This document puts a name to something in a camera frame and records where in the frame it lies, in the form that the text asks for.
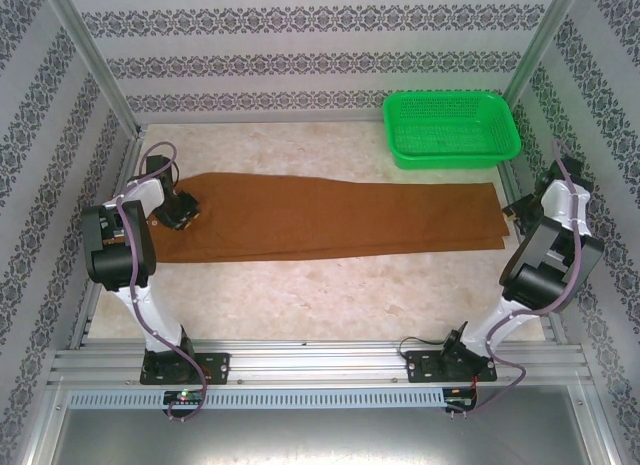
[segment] patterned wall panel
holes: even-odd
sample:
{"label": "patterned wall panel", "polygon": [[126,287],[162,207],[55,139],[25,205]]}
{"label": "patterned wall panel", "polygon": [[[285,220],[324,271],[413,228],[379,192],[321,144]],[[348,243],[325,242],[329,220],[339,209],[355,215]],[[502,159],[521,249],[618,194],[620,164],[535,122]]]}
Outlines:
{"label": "patterned wall panel", "polygon": [[640,81],[633,45],[640,35],[637,23],[634,31],[621,22],[637,22],[634,3],[576,0],[514,111],[524,153],[513,166],[523,192],[550,165],[552,137],[585,162],[595,183],[590,227],[605,240],[605,253],[563,321],[570,339],[584,345],[624,463],[640,462]]}
{"label": "patterned wall panel", "polygon": [[0,464],[18,458],[86,288],[80,210],[130,137],[46,0],[0,8]]}
{"label": "patterned wall panel", "polygon": [[142,123],[504,90],[550,1],[74,0]]}

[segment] brown fabric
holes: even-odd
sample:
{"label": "brown fabric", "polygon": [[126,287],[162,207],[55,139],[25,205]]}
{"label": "brown fabric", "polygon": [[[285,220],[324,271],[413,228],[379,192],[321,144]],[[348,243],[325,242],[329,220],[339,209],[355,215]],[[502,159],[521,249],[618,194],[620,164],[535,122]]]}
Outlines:
{"label": "brown fabric", "polygon": [[493,184],[395,185],[206,173],[180,182],[202,213],[181,232],[152,226],[158,261],[311,260],[502,249]]}

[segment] green plastic basket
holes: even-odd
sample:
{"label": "green plastic basket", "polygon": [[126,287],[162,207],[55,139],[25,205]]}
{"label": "green plastic basket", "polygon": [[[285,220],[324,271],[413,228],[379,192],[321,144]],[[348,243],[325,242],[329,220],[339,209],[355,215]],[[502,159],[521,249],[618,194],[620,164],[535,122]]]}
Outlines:
{"label": "green plastic basket", "polygon": [[486,168],[520,152],[509,107],[495,93],[394,93],[382,110],[400,168]]}

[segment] purple cable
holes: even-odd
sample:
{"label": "purple cable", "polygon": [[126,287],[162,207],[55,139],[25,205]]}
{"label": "purple cable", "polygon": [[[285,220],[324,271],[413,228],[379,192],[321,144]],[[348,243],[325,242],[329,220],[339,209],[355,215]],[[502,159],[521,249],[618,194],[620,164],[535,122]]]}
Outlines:
{"label": "purple cable", "polygon": [[[173,143],[171,143],[171,142],[158,142],[158,143],[154,144],[153,146],[151,146],[149,148],[149,150],[147,150],[146,153],[142,156],[141,165],[140,165],[140,168],[139,168],[139,173],[142,172],[142,162],[144,162],[144,159],[149,155],[149,153],[152,150],[155,150],[156,148],[158,148],[161,145],[168,145],[169,147],[171,147],[171,149],[173,151],[173,156],[169,159],[169,163],[167,163],[166,165],[164,165],[160,169],[156,170],[155,172],[150,173],[149,175],[145,175],[141,179],[139,179],[139,180],[133,182],[132,184],[128,185],[127,188],[125,188],[125,190],[120,195],[118,195],[118,197],[116,199],[116,208],[118,210],[118,213],[120,214],[120,217],[122,218],[122,226],[124,227],[124,230],[125,230],[125,233],[126,233],[127,237],[133,237],[133,230],[131,229],[131,225],[129,224],[129,220],[127,220],[127,217],[125,216],[124,210],[122,208],[123,199],[135,187],[137,187],[138,185],[140,185],[140,184],[142,184],[142,183],[144,183],[144,182],[146,182],[148,180],[151,180],[152,178],[160,175],[162,172],[164,172],[169,167],[171,167],[173,165],[173,163],[175,162],[176,157],[178,156],[178,150],[176,149],[176,147],[175,147],[175,145]],[[155,338],[160,343],[162,343],[164,346],[166,346],[170,350],[174,351],[175,353],[180,355],[182,358],[184,358],[187,362],[189,362],[189,364],[193,368],[196,369],[196,372],[198,372],[198,375],[200,376],[200,381],[202,382],[202,400],[200,401],[198,406],[195,409],[193,409],[191,411],[191,413],[189,413],[187,416],[182,417],[182,418],[174,417],[171,414],[171,410],[173,409],[173,406],[177,402],[171,402],[169,404],[169,408],[167,409],[167,415],[169,416],[169,420],[171,420],[171,421],[179,420],[180,422],[186,422],[187,420],[191,420],[194,416],[196,416],[196,414],[204,406],[205,400],[207,398],[207,378],[205,377],[204,372],[202,371],[202,368],[200,367],[200,365],[198,365],[198,363],[193,358],[191,358],[187,353],[183,352],[180,348],[176,347],[175,345],[173,345],[172,343],[170,343],[169,341],[167,341],[163,337],[161,337],[158,334],[158,332],[156,330],[153,330],[147,324],[147,322],[144,321],[144,318],[142,318],[142,314],[140,313],[140,307],[138,305],[138,294],[136,293],[136,281],[138,280],[138,250],[136,249],[134,241],[131,240],[131,239],[129,240],[129,247],[131,248],[131,259],[133,261],[133,269],[131,271],[131,280],[129,281],[129,293],[131,294],[131,301],[133,303],[133,311],[135,313],[136,319],[138,320],[138,322],[140,323],[142,328],[144,328],[144,330],[147,333],[149,333],[151,336],[153,336],[153,338]]]}
{"label": "purple cable", "polygon": [[469,412],[470,414],[471,413],[476,413],[477,411],[479,411],[482,408],[486,407],[488,404],[498,400],[505,393],[507,393],[510,390],[512,390],[513,387],[515,387],[520,382],[522,382],[522,380],[524,380],[524,377],[526,377],[526,375],[527,375],[527,369],[524,368],[522,365],[520,365],[519,363],[513,363],[513,362],[509,362],[507,360],[504,360],[504,359],[498,357],[493,352],[493,350],[491,350],[491,338],[493,337],[493,335],[498,331],[498,329],[500,329],[500,327],[502,327],[503,325],[505,325],[506,323],[508,323],[513,318],[515,318],[515,317],[517,317],[519,315],[542,316],[542,315],[546,315],[547,313],[553,312],[556,308],[558,308],[560,305],[562,305],[562,303],[569,296],[569,294],[571,293],[571,291],[575,287],[576,282],[578,281],[578,275],[580,274],[580,263],[582,262],[582,242],[580,240],[580,230],[578,229],[578,221],[577,221],[577,218],[578,218],[578,207],[579,207],[580,203],[579,203],[579,200],[578,200],[576,187],[573,184],[573,182],[571,181],[571,175],[569,175],[569,172],[567,171],[567,168],[564,166],[564,163],[562,163],[562,158],[560,157],[560,150],[558,148],[558,144],[560,144],[560,146],[565,150],[567,155],[569,155],[569,156],[571,156],[571,155],[570,155],[570,151],[569,151],[567,145],[562,140],[557,139],[557,138],[555,138],[553,140],[553,142],[551,144],[551,149],[553,150],[553,158],[555,159],[556,163],[558,164],[558,167],[560,168],[560,172],[562,173],[562,176],[563,176],[565,182],[567,183],[567,187],[569,188],[569,192],[571,192],[571,217],[570,217],[570,220],[571,220],[571,228],[573,230],[573,246],[575,248],[574,259],[573,259],[574,267],[573,267],[573,270],[571,271],[571,275],[569,276],[569,281],[567,282],[567,286],[564,288],[564,290],[558,296],[558,298],[556,298],[549,305],[547,305],[546,307],[544,307],[544,308],[542,308],[540,310],[530,310],[530,311],[519,310],[519,311],[516,311],[516,312],[512,313],[511,315],[509,315],[509,316],[503,318],[502,320],[500,320],[498,323],[496,323],[489,330],[489,333],[487,334],[487,338],[486,338],[486,341],[485,341],[485,345],[486,345],[486,348],[487,348],[487,353],[489,354],[489,356],[495,362],[498,362],[498,363],[501,363],[503,365],[507,365],[507,366],[510,366],[510,367],[513,367],[513,368],[517,368],[518,370],[520,370],[520,376],[517,379],[515,379],[513,382],[511,382],[508,386],[506,386],[505,388],[500,390],[497,394],[495,394],[489,400],[487,400],[486,402],[481,403],[476,408],[471,410]]}

